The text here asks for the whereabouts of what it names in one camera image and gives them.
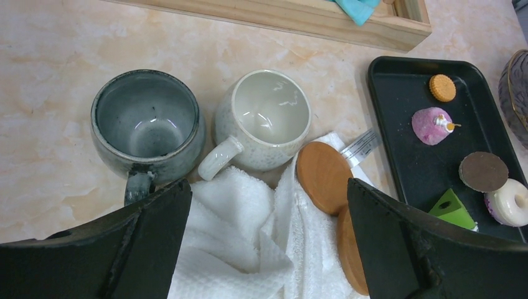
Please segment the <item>teal cloth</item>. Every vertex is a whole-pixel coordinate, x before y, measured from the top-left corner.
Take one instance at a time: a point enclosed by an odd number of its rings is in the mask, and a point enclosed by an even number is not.
[[[336,2],[341,9],[352,19],[358,26],[363,26],[370,18],[380,0],[331,0]]]

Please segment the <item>baking tray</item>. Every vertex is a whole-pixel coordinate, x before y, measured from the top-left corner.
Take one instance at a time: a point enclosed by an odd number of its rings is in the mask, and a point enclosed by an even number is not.
[[[445,74],[456,85],[456,98],[436,100],[429,79]],[[464,185],[458,166],[474,151],[499,156],[509,177],[526,186],[506,129],[482,73],[463,61],[409,59],[382,56],[367,74],[380,133],[400,201],[428,212],[449,188],[453,188],[478,223],[479,232],[526,243],[528,227],[514,228],[496,222],[484,204],[484,196]],[[462,124],[441,143],[423,144],[414,134],[411,117],[419,109],[440,107],[454,123]]]

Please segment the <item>round wooden disc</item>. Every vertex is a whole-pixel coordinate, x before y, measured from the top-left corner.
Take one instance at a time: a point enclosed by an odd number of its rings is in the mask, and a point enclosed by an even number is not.
[[[361,295],[367,296],[369,288],[363,272],[363,264],[359,257],[356,235],[348,206],[343,207],[337,219],[337,252],[339,253],[343,272],[345,272],[345,276],[352,288]]]
[[[476,151],[462,160],[460,179],[465,185],[479,192],[493,192],[508,180],[508,167],[492,153]]]
[[[338,215],[348,203],[347,186],[351,177],[348,162],[326,143],[310,142],[299,152],[299,183],[314,205],[329,215]]]

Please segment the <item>mug handle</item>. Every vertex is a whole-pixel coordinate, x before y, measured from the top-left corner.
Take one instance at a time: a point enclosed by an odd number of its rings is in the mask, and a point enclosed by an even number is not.
[[[150,171],[147,173],[130,171],[126,181],[125,206],[149,196],[154,177],[155,175]]]
[[[236,155],[244,150],[239,140],[229,135],[226,140],[217,145],[198,166],[198,175],[210,181]]]

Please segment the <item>wooden box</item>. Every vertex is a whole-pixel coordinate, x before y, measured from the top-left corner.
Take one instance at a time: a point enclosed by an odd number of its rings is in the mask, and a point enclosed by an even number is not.
[[[431,32],[425,0],[381,2],[357,26],[325,0],[107,0],[193,16],[304,34],[380,49],[408,52]]]

